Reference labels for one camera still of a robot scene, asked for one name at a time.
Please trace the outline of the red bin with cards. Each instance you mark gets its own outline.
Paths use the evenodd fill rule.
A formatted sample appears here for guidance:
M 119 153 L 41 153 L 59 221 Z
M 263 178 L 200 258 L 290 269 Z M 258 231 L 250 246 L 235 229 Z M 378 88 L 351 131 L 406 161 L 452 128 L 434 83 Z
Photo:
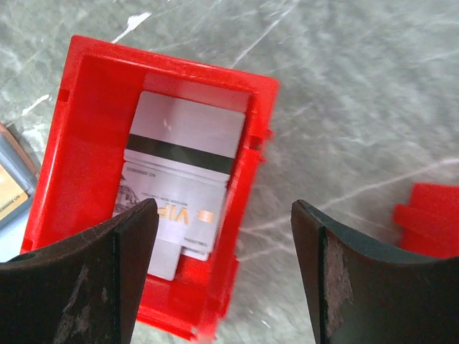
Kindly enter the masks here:
M 245 116 L 222 228 L 210 258 L 184 257 L 173 281 L 146 279 L 137 318 L 210 343 L 235 284 L 236 241 L 280 88 L 271 77 L 201 64 L 75 35 L 21 251 L 30 252 L 107 220 L 134 112 L 143 91 Z

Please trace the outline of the red bin front pair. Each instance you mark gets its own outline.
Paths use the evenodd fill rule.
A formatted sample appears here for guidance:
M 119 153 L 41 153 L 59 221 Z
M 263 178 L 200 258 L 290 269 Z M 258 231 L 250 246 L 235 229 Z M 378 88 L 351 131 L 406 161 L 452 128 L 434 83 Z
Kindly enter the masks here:
M 409 203 L 394 207 L 393 222 L 402 227 L 402 249 L 441 259 L 458 256 L 458 186 L 415 183 Z

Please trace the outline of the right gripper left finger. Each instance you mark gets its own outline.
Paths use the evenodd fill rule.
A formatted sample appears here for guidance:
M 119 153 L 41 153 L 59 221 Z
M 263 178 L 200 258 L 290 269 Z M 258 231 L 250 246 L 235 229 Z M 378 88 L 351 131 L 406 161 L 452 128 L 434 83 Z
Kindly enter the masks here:
M 1 264 L 3 343 L 129 343 L 158 229 L 146 199 Z

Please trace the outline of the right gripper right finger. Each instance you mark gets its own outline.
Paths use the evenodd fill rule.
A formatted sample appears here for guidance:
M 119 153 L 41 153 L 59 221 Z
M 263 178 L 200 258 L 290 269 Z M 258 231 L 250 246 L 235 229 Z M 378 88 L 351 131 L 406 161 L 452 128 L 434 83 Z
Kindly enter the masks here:
M 456 343 L 458 259 L 380 242 L 303 200 L 291 228 L 317 343 Z

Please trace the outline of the brown leather card holder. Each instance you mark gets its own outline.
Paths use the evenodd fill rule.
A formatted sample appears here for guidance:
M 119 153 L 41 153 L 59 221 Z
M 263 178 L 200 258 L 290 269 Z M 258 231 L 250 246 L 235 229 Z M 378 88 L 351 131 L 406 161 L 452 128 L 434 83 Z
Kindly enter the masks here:
M 1 230 L 32 205 L 38 170 L 9 130 L 1 125 Z

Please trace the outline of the white credit card stack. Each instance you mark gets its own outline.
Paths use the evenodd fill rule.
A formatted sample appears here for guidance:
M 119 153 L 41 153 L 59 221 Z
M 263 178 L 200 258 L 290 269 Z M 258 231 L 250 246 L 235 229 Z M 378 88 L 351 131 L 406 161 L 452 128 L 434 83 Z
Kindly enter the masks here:
M 148 273 L 171 281 L 182 254 L 205 260 L 214 247 L 226 188 L 223 183 L 126 161 L 115 200 L 118 215 L 148 198 L 159 216 Z

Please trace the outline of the magnetic stripe card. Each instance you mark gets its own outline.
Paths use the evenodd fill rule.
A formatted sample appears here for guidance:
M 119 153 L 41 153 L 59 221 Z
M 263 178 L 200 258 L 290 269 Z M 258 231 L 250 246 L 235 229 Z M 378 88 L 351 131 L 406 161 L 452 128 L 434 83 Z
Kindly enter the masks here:
M 124 158 L 225 183 L 244 121 L 232 110 L 143 91 Z

